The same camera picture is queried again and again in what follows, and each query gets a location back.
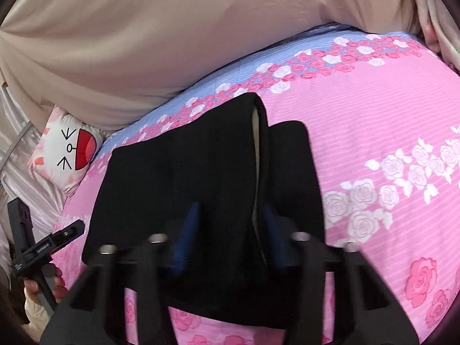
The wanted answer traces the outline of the black pants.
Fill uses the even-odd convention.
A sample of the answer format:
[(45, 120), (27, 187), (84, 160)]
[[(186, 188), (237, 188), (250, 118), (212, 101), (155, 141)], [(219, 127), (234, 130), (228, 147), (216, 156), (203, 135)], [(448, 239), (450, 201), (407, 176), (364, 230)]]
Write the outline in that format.
[(246, 93), (113, 150), (82, 260), (102, 245), (131, 248), (165, 234), (158, 285), (169, 307), (286, 329), (302, 290), (296, 231), (325, 238), (307, 128), (270, 125), (261, 98)]

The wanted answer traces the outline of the silver satin curtain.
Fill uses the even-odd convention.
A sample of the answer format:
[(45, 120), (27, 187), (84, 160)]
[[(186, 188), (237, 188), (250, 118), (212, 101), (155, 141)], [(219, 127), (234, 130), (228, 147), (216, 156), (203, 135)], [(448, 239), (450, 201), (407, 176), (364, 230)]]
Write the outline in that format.
[(61, 215), (64, 193), (31, 170), (27, 162), (41, 133), (32, 125), (7, 85), (1, 85), (1, 279), (11, 276), (13, 236), (7, 203), (21, 199), (30, 209), (34, 237), (51, 233)]

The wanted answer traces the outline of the cat face cushion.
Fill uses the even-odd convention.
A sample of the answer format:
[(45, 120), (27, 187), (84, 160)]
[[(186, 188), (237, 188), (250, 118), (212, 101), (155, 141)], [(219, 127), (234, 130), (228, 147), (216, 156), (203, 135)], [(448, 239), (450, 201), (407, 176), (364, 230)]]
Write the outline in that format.
[(103, 142), (101, 130), (56, 106), (27, 165), (69, 196), (80, 185)]

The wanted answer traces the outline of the pink rose bedsheet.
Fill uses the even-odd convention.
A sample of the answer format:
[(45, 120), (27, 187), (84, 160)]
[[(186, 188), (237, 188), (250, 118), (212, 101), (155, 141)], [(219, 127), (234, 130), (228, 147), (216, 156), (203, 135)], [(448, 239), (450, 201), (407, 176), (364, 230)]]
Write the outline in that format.
[(406, 33), (322, 26), (207, 76), (104, 143), (57, 228), (91, 218), (113, 149), (250, 91), (306, 125), (327, 241), (359, 244), (426, 340), (459, 293), (459, 77)]

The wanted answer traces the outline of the beige headboard cover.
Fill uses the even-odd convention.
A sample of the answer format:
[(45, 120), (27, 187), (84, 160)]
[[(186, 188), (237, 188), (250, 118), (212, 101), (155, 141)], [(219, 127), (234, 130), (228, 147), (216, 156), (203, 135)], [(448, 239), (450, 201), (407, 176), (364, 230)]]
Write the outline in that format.
[(1, 82), (34, 125), (59, 106), (115, 131), (203, 76), (315, 26), (415, 33), (415, 0), (15, 0)]

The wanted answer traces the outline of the floral pink blanket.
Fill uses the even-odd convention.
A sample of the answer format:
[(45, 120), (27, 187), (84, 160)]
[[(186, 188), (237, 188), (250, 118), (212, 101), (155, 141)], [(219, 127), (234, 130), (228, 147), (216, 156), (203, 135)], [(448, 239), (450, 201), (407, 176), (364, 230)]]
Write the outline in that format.
[(459, 27), (441, 0), (415, 0), (426, 46), (459, 72)]

